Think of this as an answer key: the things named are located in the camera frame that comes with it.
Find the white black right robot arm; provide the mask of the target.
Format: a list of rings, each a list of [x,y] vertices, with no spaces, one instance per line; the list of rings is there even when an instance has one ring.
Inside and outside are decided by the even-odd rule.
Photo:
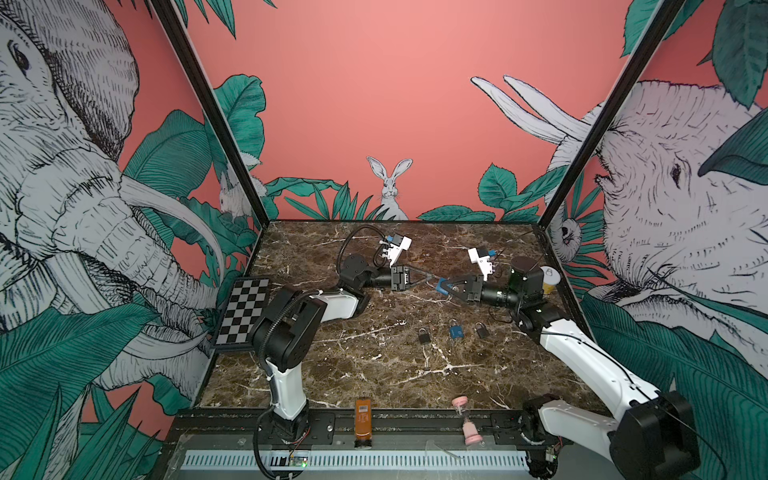
[[[600,348],[546,295],[559,282],[550,267],[516,257],[506,285],[490,281],[491,264],[478,275],[442,279],[439,292],[466,303],[509,311],[518,329],[560,359],[604,403],[609,415],[575,407],[556,395],[524,404],[519,417],[530,474],[549,479],[557,469],[552,440],[563,439],[609,460],[626,479],[680,479],[701,464],[693,408],[680,394],[662,393]]]

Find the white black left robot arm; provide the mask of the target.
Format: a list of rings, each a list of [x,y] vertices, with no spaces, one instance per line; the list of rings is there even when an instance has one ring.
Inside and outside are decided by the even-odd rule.
[[[367,287],[405,291],[433,278],[410,265],[374,267],[353,254],[342,261],[330,290],[279,289],[247,335],[269,382],[272,416],[294,423],[304,414],[301,364],[323,323],[362,314],[370,301]]]

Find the black corner frame post right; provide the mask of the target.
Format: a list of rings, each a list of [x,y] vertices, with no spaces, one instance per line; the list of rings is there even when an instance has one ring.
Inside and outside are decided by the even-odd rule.
[[[564,205],[568,193],[575,185],[586,164],[595,154],[611,122],[623,108],[633,87],[662,43],[664,36],[683,8],[684,3],[684,0],[664,0],[655,7],[602,110],[588,132],[586,139],[582,142],[551,202],[548,204],[544,214],[539,218],[537,225],[542,229],[547,228],[551,224],[558,209]]]

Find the white ventilated strip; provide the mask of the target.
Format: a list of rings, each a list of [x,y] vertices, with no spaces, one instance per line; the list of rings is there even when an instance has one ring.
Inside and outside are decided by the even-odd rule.
[[[521,451],[443,450],[286,450],[266,451],[262,463],[271,472],[287,471],[524,471],[529,470]],[[182,471],[256,471],[254,454],[244,450],[189,450]]]

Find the black white checkerboard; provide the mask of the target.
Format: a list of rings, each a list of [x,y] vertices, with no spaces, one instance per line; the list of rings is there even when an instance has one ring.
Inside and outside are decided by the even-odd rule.
[[[232,287],[213,335],[217,352],[252,349],[249,334],[266,307],[271,289],[268,276],[240,277]]]

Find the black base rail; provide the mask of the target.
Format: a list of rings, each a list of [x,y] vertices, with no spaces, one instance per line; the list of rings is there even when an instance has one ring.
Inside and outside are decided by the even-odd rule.
[[[176,442],[195,435],[232,435],[252,440],[260,408],[196,408],[176,416],[167,440]],[[521,433],[520,410],[472,410],[470,420],[486,443],[518,450],[542,450],[549,446],[567,445],[567,440],[547,436],[539,444],[527,442]],[[309,435],[303,445],[330,446],[339,441],[350,446],[355,439],[356,414],[353,409],[311,408]],[[456,440],[464,444],[463,418],[447,409],[372,410],[372,441],[381,446],[386,440],[415,437]]]

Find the black corner frame post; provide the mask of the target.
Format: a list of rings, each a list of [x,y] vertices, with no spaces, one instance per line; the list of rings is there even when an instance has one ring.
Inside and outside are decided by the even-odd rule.
[[[202,106],[206,119],[214,132],[218,143],[233,168],[237,179],[256,216],[261,230],[268,227],[270,219],[253,186],[252,177],[246,169],[234,135],[224,116],[213,88],[208,81],[200,60],[194,51],[186,29],[181,21],[173,1],[152,0],[150,2],[163,30],[190,82],[194,93]]]
[[[568,193],[575,185],[586,164],[595,154],[611,122],[623,108],[633,87],[662,43],[664,36],[683,8],[684,3],[684,0],[664,0],[655,7],[602,110],[588,132],[586,139],[582,142],[551,202],[548,204],[544,214],[539,218],[537,225],[542,229],[547,228],[551,224],[558,209],[564,205]]]

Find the black padlock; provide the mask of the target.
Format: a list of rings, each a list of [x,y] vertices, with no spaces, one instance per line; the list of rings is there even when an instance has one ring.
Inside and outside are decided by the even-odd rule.
[[[420,328],[417,332],[417,339],[421,345],[431,343],[431,334],[426,328]]]
[[[482,322],[478,322],[478,323],[475,324],[475,331],[476,331],[477,336],[480,339],[486,339],[486,338],[488,338],[490,336],[490,332],[487,329],[487,326],[484,323],[482,323]]]

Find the pink hourglass timer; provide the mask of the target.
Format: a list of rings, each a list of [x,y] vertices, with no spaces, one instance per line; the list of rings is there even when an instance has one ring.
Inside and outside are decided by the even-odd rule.
[[[456,410],[457,414],[462,417],[462,432],[464,436],[465,445],[467,447],[477,446],[483,443],[483,437],[478,432],[475,423],[470,418],[470,410],[468,407],[469,400],[466,396],[455,397],[451,401],[452,406]]]

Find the orange rectangular device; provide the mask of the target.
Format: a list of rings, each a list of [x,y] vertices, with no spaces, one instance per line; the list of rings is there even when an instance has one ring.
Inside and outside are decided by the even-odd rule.
[[[365,449],[372,447],[372,402],[368,397],[358,398],[355,402],[354,447]]]

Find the black corner frame post left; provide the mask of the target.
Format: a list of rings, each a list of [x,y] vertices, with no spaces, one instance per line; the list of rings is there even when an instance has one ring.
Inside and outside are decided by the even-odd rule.
[[[150,2],[163,30],[190,82],[194,93],[202,106],[206,119],[214,132],[218,143],[233,168],[237,179],[256,216],[261,230],[268,227],[270,219],[253,186],[252,177],[246,169],[234,135],[224,116],[213,88],[208,81],[200,60],[194,51],[186,29],[181,21],[173,1],[152,0]]]

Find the blue padlock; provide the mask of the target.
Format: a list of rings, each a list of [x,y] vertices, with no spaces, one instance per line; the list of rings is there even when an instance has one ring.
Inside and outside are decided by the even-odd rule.
[[[465,338],[462,326],[456,321],[451,322],[449,326],[449,335],[452,340],[461,340]]]
[[[449,291],[448,291],[448,290],[445,288],[445,284],[444,284],[444,282],[445,282],[445,281],[446,281],[446,279],[445,279],[445,278],[440,278],[440,279],[437,281],[437,284],[436,284],[435,290],[436,290],[438,293],[442,294],[442,295],[445,295],[445,296],[449,296],[449,295],[450,295],[450,292],[449,292]]]

